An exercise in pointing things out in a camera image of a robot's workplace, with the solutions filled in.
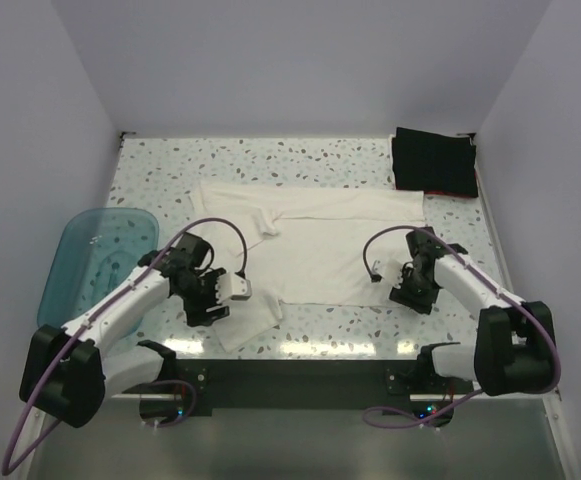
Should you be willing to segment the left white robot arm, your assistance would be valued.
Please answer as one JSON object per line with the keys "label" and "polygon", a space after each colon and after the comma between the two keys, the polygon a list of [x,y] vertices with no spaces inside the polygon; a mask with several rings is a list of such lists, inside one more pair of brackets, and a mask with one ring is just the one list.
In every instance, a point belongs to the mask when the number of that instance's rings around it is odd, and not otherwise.
{"label": "left white robot arm", "polygon": [[243,271],[204,266],[212,254],[207,241],[184,232],[164,249],[144,255],[117,288],[84,313],[60,327],[39,327],[19,388],[27,408],[79,428],[105,399],[126,390],[185,389],[175,352],[158,342],[140,341],[129,357],[109,352],[146,313],[172,296],[182,300],[192,327],[210,326],[229,316],[228,301],[250,298]]}

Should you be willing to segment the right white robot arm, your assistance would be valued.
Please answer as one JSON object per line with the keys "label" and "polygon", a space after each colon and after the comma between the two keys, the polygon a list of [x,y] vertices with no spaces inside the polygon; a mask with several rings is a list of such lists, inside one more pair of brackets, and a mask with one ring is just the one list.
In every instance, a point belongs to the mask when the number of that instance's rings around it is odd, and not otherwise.
{"label": "right white robot arm", "polygon": [[421,349],[418,386],[439,392],[451,377],[473,381],[489,396],[542,394],[561,377],[553,317],[541,302],[528,302],[487,276],[458,244],[447,244],[430,227],[406,235],[411,261],[400,267],[390,299],[428,315],[442,290],[477,320],[472,346],[449,342]]}

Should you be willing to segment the white t shirt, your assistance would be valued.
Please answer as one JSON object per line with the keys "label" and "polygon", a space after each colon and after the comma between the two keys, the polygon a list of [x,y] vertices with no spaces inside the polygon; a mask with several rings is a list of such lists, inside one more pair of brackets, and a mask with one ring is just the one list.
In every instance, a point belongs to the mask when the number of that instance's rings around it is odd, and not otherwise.
{"label": "white t shirt", "polygon": [[405,234],[365,244],[385,228],[425,223],[422,192],[203,181],[190,200],[216,265],[244,266],[253,288],[213,326],[228,352],[276,326],[284,304],[389,306],[389,285],[371,282],[366,268],[407,261]]}

